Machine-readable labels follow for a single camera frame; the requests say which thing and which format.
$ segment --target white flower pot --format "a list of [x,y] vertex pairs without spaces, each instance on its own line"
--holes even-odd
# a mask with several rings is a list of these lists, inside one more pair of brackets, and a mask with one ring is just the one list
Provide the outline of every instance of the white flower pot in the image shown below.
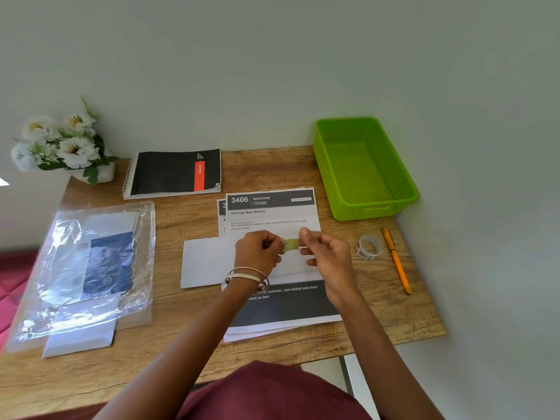
[[[100,165],[97,167],[99,175],[97,176],[97,183],[108,183],[115,177],[115,162],[110,165]],[[83,176],[84,169],[67,169],[68,173],[84,183],[90,183],[87,177]]]

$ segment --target notebook spiral binding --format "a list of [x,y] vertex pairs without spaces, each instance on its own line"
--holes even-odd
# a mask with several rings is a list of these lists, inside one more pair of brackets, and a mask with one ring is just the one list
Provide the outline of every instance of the notebook spiral binding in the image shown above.
[[127,170],[127,175],[124,177],[124,183],[123,184],[123,195],[122,197],[125,197],[127,195],[127,191],[128,191],[128,182],[130,181],[130,173],[132,172],[132,168],[134,167],[134,159],[130,160],[130,163],[128,164],[128,170]]

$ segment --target human hand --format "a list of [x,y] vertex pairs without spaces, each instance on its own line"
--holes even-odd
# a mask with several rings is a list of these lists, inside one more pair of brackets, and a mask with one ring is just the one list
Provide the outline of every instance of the human hand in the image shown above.
[[348,296],[360,295],[352,268],[352,253],[346,240],[337,239],[321,231],[300,230],[298,244],[302,255],[315,255],[308,265],[316,265],[325,280],[326,295],[335,307]]
[[[284,253],[284,242],[276,234],[269,231],[253,231],[247,233],[235,243],[235,268],[255,268],[268,276],[278,262],[282,261],[280,254]],[[264,279],[253,270],[236,270],[236,273],[250,274]]]

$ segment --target spiral notebook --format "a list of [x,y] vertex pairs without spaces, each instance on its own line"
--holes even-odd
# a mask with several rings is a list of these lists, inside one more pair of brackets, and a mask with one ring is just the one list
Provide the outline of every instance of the spiral notebook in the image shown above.
[[222,153],[141,152],[128,166],[123,199],[222,191]]

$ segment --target red shirt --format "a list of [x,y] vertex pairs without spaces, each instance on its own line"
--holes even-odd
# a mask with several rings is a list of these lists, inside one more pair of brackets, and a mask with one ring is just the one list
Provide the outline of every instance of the red shirt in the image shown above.
[[181,420],[371,419],[346,392],[298,368],[253,361],[190,394]]

